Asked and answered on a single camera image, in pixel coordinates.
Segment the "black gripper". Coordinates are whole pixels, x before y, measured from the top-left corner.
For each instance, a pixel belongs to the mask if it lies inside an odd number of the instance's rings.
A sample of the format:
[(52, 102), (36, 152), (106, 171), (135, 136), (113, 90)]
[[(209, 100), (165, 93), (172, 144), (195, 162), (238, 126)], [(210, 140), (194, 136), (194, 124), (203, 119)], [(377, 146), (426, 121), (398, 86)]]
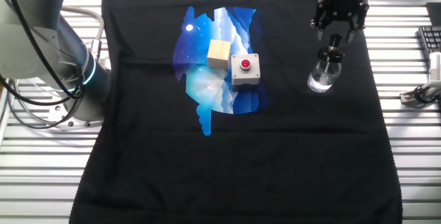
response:
[(317, 31), (318, 40), (322, 41), (325, 28), (331, 23), (330, 17), (335, 21), (344, 21), (348, 17), (347, 43), (351, 43), (355, 33), (365, 29), (368, 10), (368, 0), (317, 0), (310, 26)]

